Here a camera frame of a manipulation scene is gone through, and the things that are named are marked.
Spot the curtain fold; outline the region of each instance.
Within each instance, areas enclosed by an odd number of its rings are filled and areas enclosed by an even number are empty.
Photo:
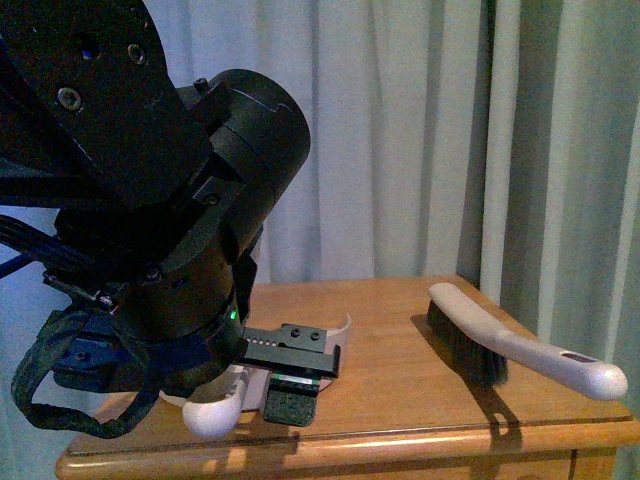
[[[462,272],[477,282],[482,2],[183,5],[188,20],[159,24],[176,85],[189,74],[257,70],[292,94],[310,124],[311,155],[265,224],[259,281]],[[162,19],[166,2],[148,7]]]
[[[615,361],[638,414],[640,6],[523,2],[519,39],[500,23],[517,2],[497,7],[496,45],[518,49],[518,87],[492,84],[490,125],[513,122],[513,135],[499,145],[510,161],[496,160],[490,128],[482,288],[542,340]],[[505,60],[496,48],[494,66]],[[638,450],[619,460],[616,478],[636,478]]]

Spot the bolt hole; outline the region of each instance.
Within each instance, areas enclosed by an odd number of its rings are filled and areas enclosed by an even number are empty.
[[[140,11],[139,8],[131,8],[131,13],[133,13],[139,20],[144,20],[144,14]]]
[[[132,43],[127,47],[127,53],[131,61],[136,65],[144,65],[147,62],[147,55],[144,49],[136,43]]]
[[[100,56],[100,45],[95,35],[90,33],[78,33],[76,35],[76,45],[84,60],[95,60]]]
[[[58,103],[62,105],[63,108],[75,112],[80,110],[82,107],[82,97],[80,94],[76,92],[73,88],[62,87],[58,90]]]
[[[205,205],[217,205],[220,201],[220,197],[215,193],[208,193],[202,199],[202,203]]]

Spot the brush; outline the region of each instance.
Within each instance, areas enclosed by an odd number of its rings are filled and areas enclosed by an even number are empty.
[[[475,383],[506,382],[509,359],[594,400],[616,400],[627,391],[627,378],[617,366],[522,337],[453,284],[435,284],[429,294],[429,326]]]

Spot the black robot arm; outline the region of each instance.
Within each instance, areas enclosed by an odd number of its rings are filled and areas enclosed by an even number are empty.
[[[335,377],[339,350],[245,337],[262,223],[305,161],[294,100],[246,70],[175,89],[137,0],[0,7],[0,204],[59,208],[54,237],[0,216],[0,242],[72,299],[53,312],[12,383],[36,426],[111,438],[160,389],[188,396],[231,363]],[[32,403],[62,386],[139,391],[118,421]]]

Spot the curtain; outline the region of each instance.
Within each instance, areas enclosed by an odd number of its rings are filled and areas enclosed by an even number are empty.
[[[481,2],[148,1],[174,83],[259,71],[312,151],[265,226],[259,281],[479,276]]]
[[[636,3],[145,3],[176,86],[256,70],[310,124],[309,159],[265,225],[258,281],[460,274],[543,339],[617,362],[640,413]],[[0,210],[45,231],[55,216]],[[8,478],[53,478],[70,439],[35,431],[8,393],[66,302],[40,274],[0,281]],[[100,402],[51,383],[40,395]],[[636,455],[621,452],[620,479]]]
[[[481,285],[640,414],[640,4],[497,3]],[[637,448],[617,478],[639,478]]]

